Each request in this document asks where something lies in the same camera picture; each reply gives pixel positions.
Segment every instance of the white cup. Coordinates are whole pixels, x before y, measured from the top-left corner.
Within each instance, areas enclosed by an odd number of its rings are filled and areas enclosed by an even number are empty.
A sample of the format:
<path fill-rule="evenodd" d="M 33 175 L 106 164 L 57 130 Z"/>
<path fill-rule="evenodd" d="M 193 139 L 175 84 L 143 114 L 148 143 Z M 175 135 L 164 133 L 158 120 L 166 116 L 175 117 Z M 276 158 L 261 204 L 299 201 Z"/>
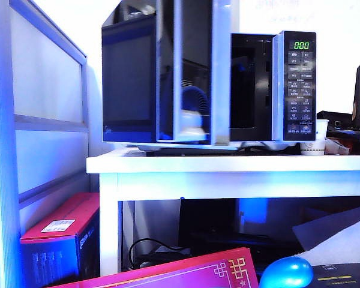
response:
<path fill-rule="evenodd" d="M 324 155 L 324 152 L 325 152 L 325 140 L 300 143 L 301 155 L 318 156 L 318 155 Z"/>
<path fill-rule="evenodd" d="M 328 122 L 327 119 L 316 120 L 316 140 L 325 140 Z"/>
<path fill-rule="evenodd" d="M 316 141 L 300 143 L 301 155 L 318 156 L 324 155 L 325 152 L 325 136 L 329 120 L 316 120 Z"/>

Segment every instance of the green digital numbers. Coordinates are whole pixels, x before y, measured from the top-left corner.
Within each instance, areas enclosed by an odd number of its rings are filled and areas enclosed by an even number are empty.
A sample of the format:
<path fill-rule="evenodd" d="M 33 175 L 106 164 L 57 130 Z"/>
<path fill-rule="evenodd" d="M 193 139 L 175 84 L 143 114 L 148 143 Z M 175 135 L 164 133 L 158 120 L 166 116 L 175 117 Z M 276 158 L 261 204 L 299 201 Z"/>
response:
<path fill-rule="evenodd" d="M 295 43 L 293 44 L 293 48 L 296 50 L 309 50 L 310 43 L 303 41 L 295 41 Z"/>

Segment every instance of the white table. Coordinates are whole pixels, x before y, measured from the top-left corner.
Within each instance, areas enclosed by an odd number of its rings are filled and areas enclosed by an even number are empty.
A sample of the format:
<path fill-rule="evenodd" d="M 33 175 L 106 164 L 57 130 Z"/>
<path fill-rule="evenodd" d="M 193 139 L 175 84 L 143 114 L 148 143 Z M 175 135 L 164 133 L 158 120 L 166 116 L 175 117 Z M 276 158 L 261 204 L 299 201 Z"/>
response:
<path fill-rule="evenodd" d="M 100 174 L 101 275 L 119 272 L 119 201 L 360 196 L 360 155 L 146 157 L 125 148 L 87 158 Z"/>

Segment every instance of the digital display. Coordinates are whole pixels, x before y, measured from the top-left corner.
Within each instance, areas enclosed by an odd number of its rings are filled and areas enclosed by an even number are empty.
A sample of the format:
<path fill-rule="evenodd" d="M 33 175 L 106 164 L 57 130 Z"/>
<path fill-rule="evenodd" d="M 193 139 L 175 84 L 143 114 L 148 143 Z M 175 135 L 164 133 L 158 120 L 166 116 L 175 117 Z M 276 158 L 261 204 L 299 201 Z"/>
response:
<path fill-rule="evenodd" d="M 289 49 L 294 50 L 309 50 L 311 47 L 310 41 L 291 41 L 289 43 Z"/>

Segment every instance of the frosted glass panel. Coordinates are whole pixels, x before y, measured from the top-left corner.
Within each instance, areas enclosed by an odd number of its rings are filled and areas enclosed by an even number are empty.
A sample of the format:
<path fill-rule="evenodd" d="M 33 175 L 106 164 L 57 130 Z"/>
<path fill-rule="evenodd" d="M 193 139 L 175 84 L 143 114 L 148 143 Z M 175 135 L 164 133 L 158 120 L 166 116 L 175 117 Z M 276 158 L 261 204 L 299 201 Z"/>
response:
<path fill-rule="evenodd" d="M 83 121 L 81 66 L 11 11 L 15 114 Z"/>
<path fill-rule="evenodd" d="M 85 170 L 88 134 L 16 131 L 19 193 Z"/>

